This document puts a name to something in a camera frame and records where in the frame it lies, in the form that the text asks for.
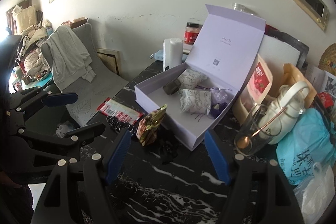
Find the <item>cardboard box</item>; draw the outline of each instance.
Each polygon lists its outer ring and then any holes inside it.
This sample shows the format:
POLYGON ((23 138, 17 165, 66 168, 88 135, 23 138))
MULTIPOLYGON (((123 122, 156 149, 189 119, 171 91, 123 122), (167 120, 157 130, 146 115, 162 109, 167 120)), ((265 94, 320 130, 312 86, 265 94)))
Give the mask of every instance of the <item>cardboard box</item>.
POLYGON ((135 86, 136 101, 147 112, 168 104, 163 125, 177 139, 194 150, 204 132, 224 117, 241 89, 258 52, 265 31, 265 20, 232 9, 206 5, 204 22, 186 62, 155 75, 135 86), (162 87, 191 67, 208 76, 201 85, 231 89, 230 103, 216 119, 206 115, 181 113, 180 97, 167 95, 162 87))

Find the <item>woven hat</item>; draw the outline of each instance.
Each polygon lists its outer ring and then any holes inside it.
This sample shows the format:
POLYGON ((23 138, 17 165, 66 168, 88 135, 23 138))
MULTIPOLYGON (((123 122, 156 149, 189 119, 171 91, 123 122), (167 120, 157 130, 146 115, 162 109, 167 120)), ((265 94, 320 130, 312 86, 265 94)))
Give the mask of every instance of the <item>woven hat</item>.
POLYGON ((336 76, 336 43, 331 44, 322 54, 319 68, 336 76))

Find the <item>red label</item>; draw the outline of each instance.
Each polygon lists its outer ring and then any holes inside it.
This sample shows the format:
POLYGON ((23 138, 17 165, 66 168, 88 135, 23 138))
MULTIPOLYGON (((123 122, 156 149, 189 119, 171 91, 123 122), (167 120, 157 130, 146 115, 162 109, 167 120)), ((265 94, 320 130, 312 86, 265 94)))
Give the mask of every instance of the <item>red label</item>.
POLYGON ((320 100, 321 100, 321 102, 322 102, 322 104, 324 105, 325 108, 328 108, 328 107, 334 105, 333 99, 328 92, 326 92, 326 91, 321 92, 317 96, 320 98, 320 100))
POLYGON ((259 62, 254 70, 254 86, 260 93, 263 93, 268 84, 265 71, 259 62))
POLYGON ((184 42, 187 44, 193 45, 195 43, 195 40, 198 36, 198 33, 194 32, 185 32, 184 33, 184 42))

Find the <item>box flap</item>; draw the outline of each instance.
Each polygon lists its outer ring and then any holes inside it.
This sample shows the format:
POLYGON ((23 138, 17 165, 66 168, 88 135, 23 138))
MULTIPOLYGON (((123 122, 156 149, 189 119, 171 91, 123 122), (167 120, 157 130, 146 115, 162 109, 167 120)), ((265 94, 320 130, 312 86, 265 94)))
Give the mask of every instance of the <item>box flap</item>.
POLYGON ((265 20, 219 6, 206 7, 209 15, 186 63, 239 90, 263 39, 265 20))

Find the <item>black beaded string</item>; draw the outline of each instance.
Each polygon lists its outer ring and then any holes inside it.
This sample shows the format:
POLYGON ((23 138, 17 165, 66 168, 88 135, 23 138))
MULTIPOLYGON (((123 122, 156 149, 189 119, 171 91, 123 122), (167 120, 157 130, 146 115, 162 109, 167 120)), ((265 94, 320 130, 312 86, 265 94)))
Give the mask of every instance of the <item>black beaded string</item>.
POLYGON ((138 122, 136 122, 134 125, 131 125, 128 122, 121 122, 117 117, 112 116, 107 116, 106 121, 108 125, 115 130, 116 133, 119 133, 122 128, 127 128, 132 136, 137 133, 138 122))

